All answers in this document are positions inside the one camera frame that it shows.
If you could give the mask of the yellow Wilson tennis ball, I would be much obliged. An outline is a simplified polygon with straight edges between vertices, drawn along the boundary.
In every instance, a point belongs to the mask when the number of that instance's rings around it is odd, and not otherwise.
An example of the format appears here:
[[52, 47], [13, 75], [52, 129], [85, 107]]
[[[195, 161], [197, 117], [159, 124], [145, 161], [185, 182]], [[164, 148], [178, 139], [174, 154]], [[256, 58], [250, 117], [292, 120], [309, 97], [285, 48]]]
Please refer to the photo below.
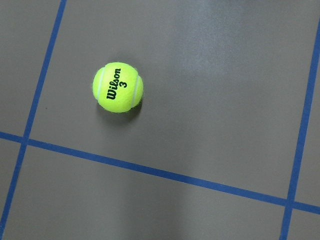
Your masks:
[[142, 101], [144, 85], [134, 67], [123, 62], [111, 62], [95, 74], [92, 92], [106, 111], [125, 113]]

